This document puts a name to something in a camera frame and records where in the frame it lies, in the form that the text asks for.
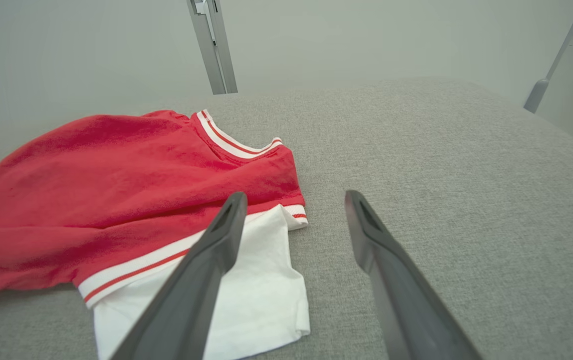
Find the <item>red stripe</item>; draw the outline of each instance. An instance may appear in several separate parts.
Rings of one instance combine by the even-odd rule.
[[[271,143],[271,145],[269,145],[267,148],[265,148],[264,150],[261,151],[251,151],[251,150],[247,150],[246,148],[240,147],[238,146],[236,143],[232,142],[231,140],[227,139],[226,137],[222,136],[222,134],[220,134],[218,132],[218,130],[216,130],[216,128],[213,126],[213,124],[211,124],[211,120],[207,120],[206,121],[209,125],[209,127],[211,128],[211,130],[213,130],[213,132],[216,134],[217,137],[219,137],[220,139],[222,139],[222,141],[224,141],[225,143],[229,144],[230,146],[233,146],[234,148],[236,148],[239,151],[243,151],[245,153],[251,154],[251,155],[257,155],[259,153],[263,153],[264,151],[268,150],[268,148],[270,148],[273,144],[277,143],[277,142],[281,142],[282,140],[280,139],[275,139],[273,140],[273,142]]]
[[[136,276],[140,273],[143,273],[147,270],[151,270],[155,267],[159,267],[162,264],[167,264],[168,262],[172,261],[172,260],[176,260],[177,258],[181,258],[182,256],[186,255],[189,252],[189,249],[186,250],[182,250],[179,253],[176,253],[175,255],[171,255],[165,259],[159,260],[158,262],[154,262],[153,264],[150,264],[148,266],[145,266],[141,269],[137,269],[136,271],[131,271],[127,274],[124,274],[122,276],[119,276],[117,278],[114,278],[113,280],[105,283],[104,285],[102,285],[101,287],[98,287],[97,289],[93,290],[92,292],[89,292],[87,296],[84,297],[84,302],[86,303],[87,301],[89,301],[90,298],[96,296],[99,292],[101,292],[102,290],[110,287],[111,285],[117,284],[122,280],[126,280],[128,278],[131,278],[131,276]]]

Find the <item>white t-shirt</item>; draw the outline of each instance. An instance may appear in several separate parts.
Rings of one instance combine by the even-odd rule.
[[[288,236],[306,225],[306,218],[294,218],[282,205],[246,217],[236,263],[220,282],[205,360],[245,358],[309,335],[305,280],[291,267]],[[113,355],[177,264],[161,266],[93,305],[100,360]]]

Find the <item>clothing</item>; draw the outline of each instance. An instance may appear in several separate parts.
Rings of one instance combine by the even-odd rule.
[[[249,225],[262,229],[259,235],[252,228],[245,229],[245,234],[256,235],[253,240],[243,237],[243,243],[254,248],[253,244],[260,241],[257,239],[274,242],[276,248],[270,251],[275,252],[264,255],[276,257],[275,262],[265,265],[282,264],[283,271],[278,273],[293,285],[289,291],[301,294],[291,298],[285,310],[291,314],[289,336],[294,341],[299,335],[293,334],[309,332],[309,313],[301,275],[290,269],[284,226],[286,223],[287,228],[294,229],[308,223],[293,154],[278,137],[264,148],[235,141],[215,125],[206,110],[190,118],[168,110],[143,116],[90,116],[42,135],[3,159],[0,290],[43,289],[73,282],[96,313],[99,355],[110,356],[102,345],[106,328],[102,319],[119,322],[110,315],[111,308],[128,308],[135,301],[133,312],[127,311],[124,319],[133,322],[131,315],[141,313],[155,291],[145,291],[144,297],[137,291],[131,296],[131,291],[156,289],[199,239],[228,196],[238,191],[247,195]],[[261,225],[264,220],[260,219],[273,226]],[[270,268],[254,267],[262,258],[258,253],[254,256],[250,256],[248,266],[256,271],[237,282],[225,280],[225,276],[223,289],[230,283],[246,287],[246,281],[255,281],[263,271],[271,274]],[[238,266],[247,264],[238,257]],[[300,280],[286,280],[298,276]],[[274,282],[260,284],[270,289]],[[252,290],[262,294],[261,287]],[[218,296],[216,310],[232,306],[224,294],[232,294],[231,304],[239,301],[235,291],[224,291]],[[249,308],[282,301],[275,296],[258,295],[255,299],[258,303],[248,303]],[[209,339],[218,337],[211,333],[230,330],[218,328],[218,317],[214,314]],[[242,320],[226,323],[222,322],[225,326],[244,325]],[[258,324],[254,318],[246,326],[261,329]],[[213,358],[231,358],[227,354],[235,353],[230,349],[236,344],[224,345],[230,346],[221,352],[225,356]],[[248,344],[243,347],[253,348]]]
[[[204,360],[245,358],[309,335],[307,290],[291,267],[287,235],[301,226],[282,205],[247,216],[237,261],[220,282]],[[175,268],[165,266],[95,303],[100,360],[111,357]]]

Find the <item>gray fabric surface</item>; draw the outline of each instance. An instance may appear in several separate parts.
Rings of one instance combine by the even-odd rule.
[[[472,84],[211,96],[125,109],[209,109],[218,127],[293,150],[310,226],[289,235],[311,335],[258,359],[386,357],[369,278],[353,260],[344,191],[369,200],[488,359],[573,359],[573,138]],[[0,159],[60,125],[0,133]],[[70,285],[0,293],[0,358],[92,359]]]

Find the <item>red shirt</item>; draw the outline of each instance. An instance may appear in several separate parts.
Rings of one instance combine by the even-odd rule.
[[[204,230],[238,191],[249,214],[305,204],[279,138],[244,146],[206,111],[68,123],[0,162],[0,290],[78,286]]]

